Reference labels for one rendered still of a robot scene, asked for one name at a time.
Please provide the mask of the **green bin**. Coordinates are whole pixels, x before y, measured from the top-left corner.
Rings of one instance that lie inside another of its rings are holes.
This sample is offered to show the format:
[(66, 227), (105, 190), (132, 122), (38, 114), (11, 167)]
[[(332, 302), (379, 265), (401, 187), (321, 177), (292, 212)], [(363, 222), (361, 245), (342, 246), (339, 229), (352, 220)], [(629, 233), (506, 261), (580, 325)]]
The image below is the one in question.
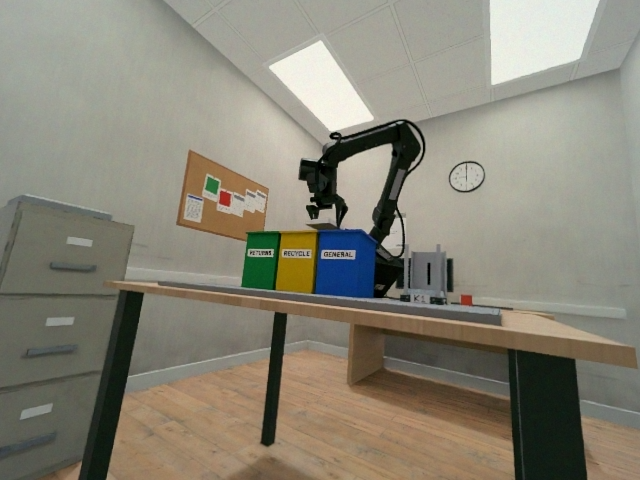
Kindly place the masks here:
[(276, 290), (280, 231), (249, 232), (241, 287)]

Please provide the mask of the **white well plate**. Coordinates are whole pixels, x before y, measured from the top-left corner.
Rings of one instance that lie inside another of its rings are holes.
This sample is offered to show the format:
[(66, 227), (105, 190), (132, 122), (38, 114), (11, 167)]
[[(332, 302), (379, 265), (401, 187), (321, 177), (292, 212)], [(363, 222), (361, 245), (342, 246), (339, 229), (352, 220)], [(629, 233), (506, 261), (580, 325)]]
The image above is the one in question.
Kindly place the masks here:
[(337, 223), (330, 218), (306, 220), (305, 225), (316, 230), (345, 230), (342, 225), (338, 228)]

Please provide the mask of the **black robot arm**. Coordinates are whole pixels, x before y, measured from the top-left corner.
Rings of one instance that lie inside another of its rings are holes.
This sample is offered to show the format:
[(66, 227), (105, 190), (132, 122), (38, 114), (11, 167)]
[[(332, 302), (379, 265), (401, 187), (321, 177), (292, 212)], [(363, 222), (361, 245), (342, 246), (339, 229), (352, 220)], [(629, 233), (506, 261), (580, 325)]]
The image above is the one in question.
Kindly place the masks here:
[[(397, 136), (397, 131), (400, 131), (400, 136), (399, 134)], [(314, 197), (335, 195), (339, 162), (386, 144), (392, 145), (391, 165), (382, 195), (372, 213), (373, 224), (376, 227), (373, 226), (368, 235), (378, 242), (375, 254), (385, 262), (391, 262), (394, 258), (382, 250), (380, 245), (386, 236), (390, 235), (390, 229), (396, 217), (397, 200), (405, 177), (412, 162), (415, 162), (421, 152), (421, 144), (406, 122), (396, 121), (396, 124), (382, 126), (341, 140), (338, 147), (321, 162), (317, 178), (315, 177), (315, 168), (319, 159), (302, 157), (298, 180), (307, 181), (309, 192), (314, 193)], [(398, 158), (396, 158), (397, 153)]]

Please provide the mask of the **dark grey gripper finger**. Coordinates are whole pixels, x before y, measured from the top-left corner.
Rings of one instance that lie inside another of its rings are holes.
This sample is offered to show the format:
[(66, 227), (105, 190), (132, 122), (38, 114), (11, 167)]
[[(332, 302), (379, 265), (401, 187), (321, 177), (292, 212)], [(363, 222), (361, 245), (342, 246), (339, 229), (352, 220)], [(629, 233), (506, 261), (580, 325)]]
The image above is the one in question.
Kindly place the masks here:
[[(320, 210), (311, 206), (311, 205), (306, 205), (306, 210), (310, 216), (310, 219), (318, 219), (319, 217), (319, 212)], [(313, 218), (314, 217), (314, 218)]]
[[(345, 214), (347, 213), (349, 207), (346, 206), (342, 202), (335, 202), (335, 208), (336, 208), (336, 223), (337, 223), (337, 227), (340, 228), (341, 222), (342, 222)], [(341, 215), (340, 215), (340, 213), (341, 213)]]

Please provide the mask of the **blue bin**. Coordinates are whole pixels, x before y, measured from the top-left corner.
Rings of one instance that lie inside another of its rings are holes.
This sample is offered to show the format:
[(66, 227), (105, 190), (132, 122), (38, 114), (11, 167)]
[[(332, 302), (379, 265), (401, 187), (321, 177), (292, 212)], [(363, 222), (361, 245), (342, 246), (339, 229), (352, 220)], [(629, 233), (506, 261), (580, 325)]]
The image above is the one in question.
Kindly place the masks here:
[(378, 242), (362, 229), (318, 233), (315, 294), (373, 298)]

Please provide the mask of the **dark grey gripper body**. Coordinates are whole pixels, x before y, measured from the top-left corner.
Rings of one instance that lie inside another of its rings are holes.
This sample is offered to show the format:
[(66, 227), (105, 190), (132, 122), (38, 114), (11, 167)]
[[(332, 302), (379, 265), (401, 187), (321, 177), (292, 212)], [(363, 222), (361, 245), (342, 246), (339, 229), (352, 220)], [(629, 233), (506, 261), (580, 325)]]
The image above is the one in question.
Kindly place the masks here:
[[(316, 202), (317, 201), (317, 202)], [(342, 202), (346, 205), (345, 200), (339, 196), (338, 194), (335, 195), (326, 195), (326, 196), (318, 196), (318, 197), (310, 197), (310, 202), (316, 203), (316, 207), (315, 205), (311, 205), (319, 210), (325, 210), (325, 209), (332, 209), (333, 205), (331, 204), (335, 204), (335, 202)], [(346, 205), (347, 206), (347, 205)]]

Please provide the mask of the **yellow open bin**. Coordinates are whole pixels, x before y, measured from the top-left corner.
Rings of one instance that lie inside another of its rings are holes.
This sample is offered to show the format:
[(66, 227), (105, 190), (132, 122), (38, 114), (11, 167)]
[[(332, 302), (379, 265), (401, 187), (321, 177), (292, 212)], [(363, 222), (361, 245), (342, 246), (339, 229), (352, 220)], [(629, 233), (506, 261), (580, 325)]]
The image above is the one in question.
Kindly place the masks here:
[(276, 290), (315, 294), (320, 233), (283, 231)]

